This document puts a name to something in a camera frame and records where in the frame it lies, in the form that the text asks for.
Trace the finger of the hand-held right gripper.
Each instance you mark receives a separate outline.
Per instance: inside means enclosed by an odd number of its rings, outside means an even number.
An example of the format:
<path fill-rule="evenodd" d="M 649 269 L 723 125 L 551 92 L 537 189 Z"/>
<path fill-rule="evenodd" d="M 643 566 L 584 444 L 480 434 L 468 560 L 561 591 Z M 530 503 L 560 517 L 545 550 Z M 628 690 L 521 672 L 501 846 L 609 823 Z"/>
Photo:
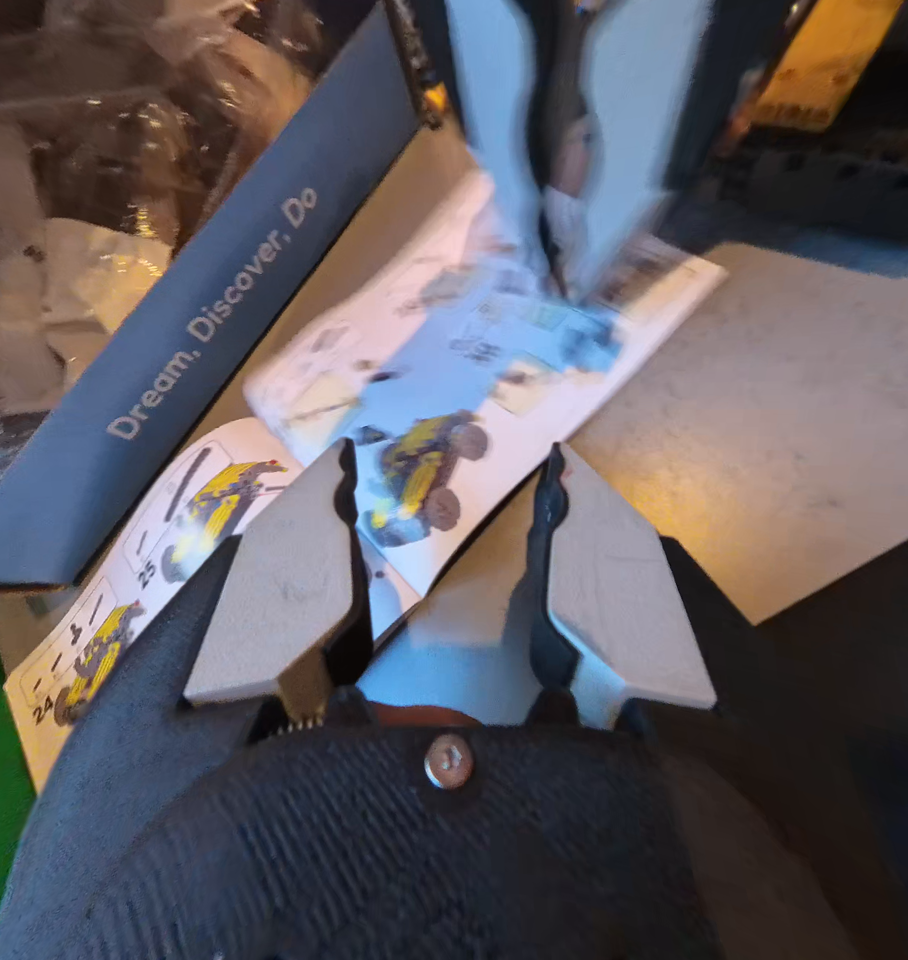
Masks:
<path fill-rule="evenodd" d="M 445 9 L 468 143 L 526 264 L 565 295 L 549 204 L 566 130 L 555 81 L 568 3 L 453 1 Z"/>
<path fill-rule="evenodd" d="M 666 169 L 712 2 L 604 2 L 587 31 L 580 89 L 592 122 L 572 298 L 583 301 L 669 189 Z"/>

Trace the dark cardboard box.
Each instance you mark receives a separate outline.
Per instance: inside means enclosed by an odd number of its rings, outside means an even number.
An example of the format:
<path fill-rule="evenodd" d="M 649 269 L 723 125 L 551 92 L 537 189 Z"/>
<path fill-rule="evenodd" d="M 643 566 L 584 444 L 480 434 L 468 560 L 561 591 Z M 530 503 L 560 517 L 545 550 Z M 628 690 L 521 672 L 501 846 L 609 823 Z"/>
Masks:
<path fill-rule="evenodd" d="M 368 2 L 305 105 L 0 478 L 0 596 L 63 589 L 340 239 L 421 126 Z"/>

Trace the yellow toy vehicle model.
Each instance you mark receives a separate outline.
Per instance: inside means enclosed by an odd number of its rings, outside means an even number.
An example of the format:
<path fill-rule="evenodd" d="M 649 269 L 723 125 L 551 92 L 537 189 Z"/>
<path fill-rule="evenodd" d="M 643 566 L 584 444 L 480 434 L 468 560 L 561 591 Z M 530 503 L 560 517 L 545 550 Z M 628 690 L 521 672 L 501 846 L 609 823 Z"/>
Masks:
<path fill-rule="evenodd" d="M 908 242 L 908 2 L 796 2 L 712 160 L 763 217 Z"/>

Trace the white instruction booklet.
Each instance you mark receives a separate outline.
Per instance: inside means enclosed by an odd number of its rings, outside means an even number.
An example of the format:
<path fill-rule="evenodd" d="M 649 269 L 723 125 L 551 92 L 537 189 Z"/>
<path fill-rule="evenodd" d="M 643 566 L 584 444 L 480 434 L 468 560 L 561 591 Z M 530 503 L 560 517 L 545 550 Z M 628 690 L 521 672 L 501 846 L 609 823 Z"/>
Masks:
<path fill-rule="evenodd" d="M 87 587 L 4 686 L 40 791 L 124 651 L 225 540 L 335 441 L 355 444 L 375 645 L 493 510 L 725 281 L 646 235 L 613 294 L 542 294 L 485 174 L 465 177 L 388 265 L 244 384 L 253 416 L 187 447 Z"/>

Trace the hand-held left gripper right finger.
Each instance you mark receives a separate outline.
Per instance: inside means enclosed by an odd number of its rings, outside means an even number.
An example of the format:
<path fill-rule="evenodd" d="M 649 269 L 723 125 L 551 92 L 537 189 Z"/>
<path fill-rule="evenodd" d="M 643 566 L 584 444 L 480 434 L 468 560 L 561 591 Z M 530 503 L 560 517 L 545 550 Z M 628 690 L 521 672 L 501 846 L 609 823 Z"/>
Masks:
<path fill-rule="evenodd" d="M 562 443 L 534 489 L 527 575 L 532 672 L 572 696 L 582 725 L 612 730 L 634 701 L 715 707 L 659 534 Z"/>

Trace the clear plastic bags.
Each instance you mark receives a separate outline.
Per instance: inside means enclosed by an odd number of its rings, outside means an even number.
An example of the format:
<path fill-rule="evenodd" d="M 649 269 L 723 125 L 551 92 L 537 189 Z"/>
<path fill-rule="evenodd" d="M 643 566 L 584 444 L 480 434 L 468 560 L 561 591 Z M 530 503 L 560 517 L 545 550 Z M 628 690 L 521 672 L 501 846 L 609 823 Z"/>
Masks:
<path fill-rule="evenodd" d="M 0 35 L 0 480 L 306 102 L 320 2 L 44 2 Z"/>

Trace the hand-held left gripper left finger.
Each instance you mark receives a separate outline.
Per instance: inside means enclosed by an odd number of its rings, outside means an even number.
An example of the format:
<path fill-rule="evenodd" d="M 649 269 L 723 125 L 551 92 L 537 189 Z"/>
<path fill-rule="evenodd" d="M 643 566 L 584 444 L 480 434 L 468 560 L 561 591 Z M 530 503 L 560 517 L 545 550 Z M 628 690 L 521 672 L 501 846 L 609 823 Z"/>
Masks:
<path fill-rule="evenodd" d="M 193 707 L 278 699 L 324 713 L 373 655 L 355 445 L 333 443 L 245 528 L 184 688 Z"/>

